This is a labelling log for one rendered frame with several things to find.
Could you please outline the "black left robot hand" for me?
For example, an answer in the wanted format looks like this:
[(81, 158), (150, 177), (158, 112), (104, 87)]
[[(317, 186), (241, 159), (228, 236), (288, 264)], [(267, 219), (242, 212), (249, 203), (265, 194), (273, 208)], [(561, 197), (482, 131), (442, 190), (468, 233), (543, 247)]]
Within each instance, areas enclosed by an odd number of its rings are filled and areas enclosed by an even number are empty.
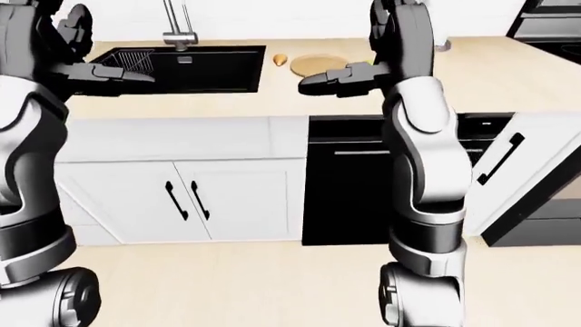
[(102, 64), (93, 63), (56, 64), (51, 67), (51, 72), (66, 75), (67, 78), (75, 81), (155, 81), (154, 78), (149, 75), (130, 72), (124, 70), (122, 67), (108, 67)]

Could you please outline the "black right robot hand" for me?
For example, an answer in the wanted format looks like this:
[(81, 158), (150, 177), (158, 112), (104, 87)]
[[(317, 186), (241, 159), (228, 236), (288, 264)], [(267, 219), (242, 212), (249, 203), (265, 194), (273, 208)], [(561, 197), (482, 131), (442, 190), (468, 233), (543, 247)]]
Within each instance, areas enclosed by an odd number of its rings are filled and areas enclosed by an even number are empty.
[(369, 94), (378, 88), (378, 78), (389, 75), (386, 64), (357, 62), (338, 70), (310, 75), (298, 84), (298, 92), (309, 96), (336, 95), (339, 98)]

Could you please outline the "round wooden plate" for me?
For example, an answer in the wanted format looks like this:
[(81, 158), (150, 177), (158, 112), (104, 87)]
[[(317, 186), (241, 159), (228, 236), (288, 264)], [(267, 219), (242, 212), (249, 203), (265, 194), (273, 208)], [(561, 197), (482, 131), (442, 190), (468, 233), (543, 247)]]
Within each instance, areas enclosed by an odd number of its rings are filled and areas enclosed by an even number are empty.
[(290, 62), (290, 70), (300, 77), (325, 73), (327, 70), (340, 70), (348, 61), (331, 54), (306, 54)]

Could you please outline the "chrome sink faucet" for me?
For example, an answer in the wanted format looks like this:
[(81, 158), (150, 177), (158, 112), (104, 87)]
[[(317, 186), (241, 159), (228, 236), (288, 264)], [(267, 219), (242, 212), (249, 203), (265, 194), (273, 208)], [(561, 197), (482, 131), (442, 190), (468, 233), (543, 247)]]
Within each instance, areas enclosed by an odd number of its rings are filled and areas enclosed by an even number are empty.
[(186, 0), (182, 0), (182, 13), (187, 26), (185, 32), (179, 27), (172, 0), (162, 0), (162, 2), (171, 28), (170, 32), (164, 32), (162, 34), (163, 41), (167, 45), (173, 45), (178, 52), (187, 51), (190, 45), (197, 45), (199, 38), (192, 28), (192, 21), (188, 13)]

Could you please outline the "black dishwasher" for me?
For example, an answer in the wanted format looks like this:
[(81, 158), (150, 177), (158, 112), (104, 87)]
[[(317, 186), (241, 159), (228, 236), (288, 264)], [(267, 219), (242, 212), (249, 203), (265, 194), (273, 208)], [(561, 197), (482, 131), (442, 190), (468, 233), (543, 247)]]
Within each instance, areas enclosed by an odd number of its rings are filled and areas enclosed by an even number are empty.
[(312, 116), (303, 227), (305, 246), (386, 244), (392, 158), (377, 116)]

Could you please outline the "black kitchen sink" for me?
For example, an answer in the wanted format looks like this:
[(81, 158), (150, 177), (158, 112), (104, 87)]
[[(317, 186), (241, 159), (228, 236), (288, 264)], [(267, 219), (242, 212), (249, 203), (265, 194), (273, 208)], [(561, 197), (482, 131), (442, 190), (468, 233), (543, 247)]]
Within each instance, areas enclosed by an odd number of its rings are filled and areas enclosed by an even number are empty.
[[(118, 49), (121, 47), (113, 48), (105, 54)], [(153, 50), (150, 54), (153, 72), (145, 75), (154, 78), (154, 82), (98, 84), (77, 94), (118, 96), (121, 94), (256, 93), (261, 79), (266, 46), (191, 46), (183, 52), (163, 46), (126, 49)]]

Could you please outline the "black wall oven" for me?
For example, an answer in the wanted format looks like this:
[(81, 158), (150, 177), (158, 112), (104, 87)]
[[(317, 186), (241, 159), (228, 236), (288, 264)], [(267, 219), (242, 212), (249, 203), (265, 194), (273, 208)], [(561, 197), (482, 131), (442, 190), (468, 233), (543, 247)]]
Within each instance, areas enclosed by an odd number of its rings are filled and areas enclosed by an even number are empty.
[(507, 37), (581, 38), (581, 0), (526, 0), (509, 27)]

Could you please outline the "white drawer front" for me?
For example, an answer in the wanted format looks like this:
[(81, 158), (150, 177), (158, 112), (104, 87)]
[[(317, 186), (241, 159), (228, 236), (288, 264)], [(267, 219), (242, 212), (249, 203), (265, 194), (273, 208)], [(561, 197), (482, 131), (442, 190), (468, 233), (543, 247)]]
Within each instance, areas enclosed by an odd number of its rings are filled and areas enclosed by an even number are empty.
[(268, 157), (269, 119), (78, 119), (58, 163)]

